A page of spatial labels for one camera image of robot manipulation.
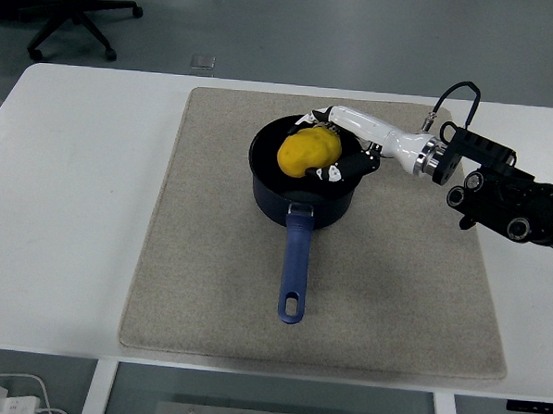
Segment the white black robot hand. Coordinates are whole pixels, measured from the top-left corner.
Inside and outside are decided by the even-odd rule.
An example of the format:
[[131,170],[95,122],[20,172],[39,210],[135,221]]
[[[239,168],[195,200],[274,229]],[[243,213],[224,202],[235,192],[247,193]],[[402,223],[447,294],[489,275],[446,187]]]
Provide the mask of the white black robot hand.
[[413,175],[432,175],[439,142],[428,132],[409,133],[346,106],[311,110],[289,130],[276,155],[283,174],[343,182],[376,171],[393,158]]

